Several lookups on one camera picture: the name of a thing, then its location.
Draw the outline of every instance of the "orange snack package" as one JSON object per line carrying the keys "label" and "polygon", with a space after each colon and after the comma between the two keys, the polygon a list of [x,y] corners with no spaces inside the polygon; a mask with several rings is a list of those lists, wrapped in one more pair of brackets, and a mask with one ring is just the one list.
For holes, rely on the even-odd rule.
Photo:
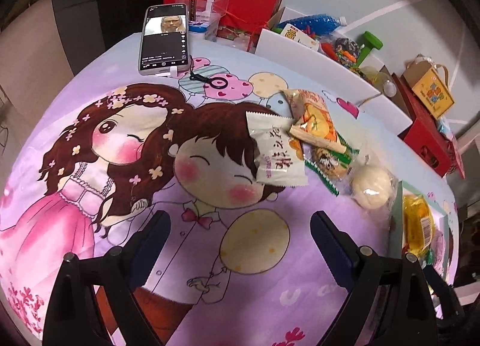
{"label": "orange snack package", "polygon": [[347,149],[332,123],[325,101],[321,96],[307,90],[283,90],[292,109],[293,118],[290,134],[316,147],[344,153]]}

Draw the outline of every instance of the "red box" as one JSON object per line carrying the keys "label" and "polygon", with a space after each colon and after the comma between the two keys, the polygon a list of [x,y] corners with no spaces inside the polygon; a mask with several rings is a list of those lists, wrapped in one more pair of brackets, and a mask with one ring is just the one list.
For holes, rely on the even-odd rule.
{"label": "red box", "polygon": [[392,76],[413,121],[398,137],[443,177],[452,166],[447,139],[438,132],[435,120],[414,95],[405,78],[399,78],[395,74]]}
{"label": "red box", "polygon": [[[175,0],[163,0],[163,2],[174,3]],[[239,29],[248,32],[249,35],[254,36],[253,43],[255,44],[262,27],[278,11],[281,3],[282,0],[230,0],[228,13],[220,20],[220,29],[224,26],[227,29]]]}

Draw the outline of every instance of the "girl's pink dress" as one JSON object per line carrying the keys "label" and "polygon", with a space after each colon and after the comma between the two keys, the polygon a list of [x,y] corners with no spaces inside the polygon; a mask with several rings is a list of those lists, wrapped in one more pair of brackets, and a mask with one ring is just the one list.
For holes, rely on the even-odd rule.
{"label": "girl's pink dress", "polygon": [[80,259],[94,252],[92,220],[113,181],[105,175],[102,191],[81,179],[87,163],[63,188],[40,198],[17,224],[0,231],[0,282],[12,309],[41,338],[48,300],[62,258],[74,252]]}

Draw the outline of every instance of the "cartoon bedsheet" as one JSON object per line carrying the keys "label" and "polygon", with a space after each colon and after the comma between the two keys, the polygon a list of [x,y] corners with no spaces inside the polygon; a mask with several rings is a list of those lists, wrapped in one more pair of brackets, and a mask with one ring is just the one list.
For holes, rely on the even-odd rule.
{"label": "cartoon bedsheet", "polygon": [[[125,39],[72,80],[13,168],[0,209],[0,283],[10,306],[41,339],[63,255],[101,256],[162,209],[171,233],[135,296],[164,343],[315,345],[346,291],[310,236],[311,215],[324,210],[380,254],[388,225],[331,195],[311,171],[305,187],[257,183],[245,112],[289,116],[280,91],[306,88],[325,96],[344,136],[361,132],[378,144],[390,136],[380,155],[403,143],[380,124],[382,135],[362,130],[368,116],[311,80],[208,42],[193,45],[195,72],[225,78],[228,88],[186,73],[140,76],[138,43],[138,35]],[[399,159],[390,158],[394,172]],[[436,193],[453,208],[448,188],[438,184]],[[97,295],[124,344],[103,290]]]}

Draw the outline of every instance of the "small yellow box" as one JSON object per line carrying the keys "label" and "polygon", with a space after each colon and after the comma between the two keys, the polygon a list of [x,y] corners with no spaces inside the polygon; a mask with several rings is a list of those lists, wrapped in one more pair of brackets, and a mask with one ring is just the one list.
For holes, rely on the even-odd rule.
{"label": "small yellow box", "polygon": [[[444,66],[440,67],[443,67],[445,71],[445,83],[448,84],[448,70]],[[448,91],[448,87],[429,61],[412,64],[405,70],[403,76],[415,95],[436,120],[454,105],[455,101]]]}

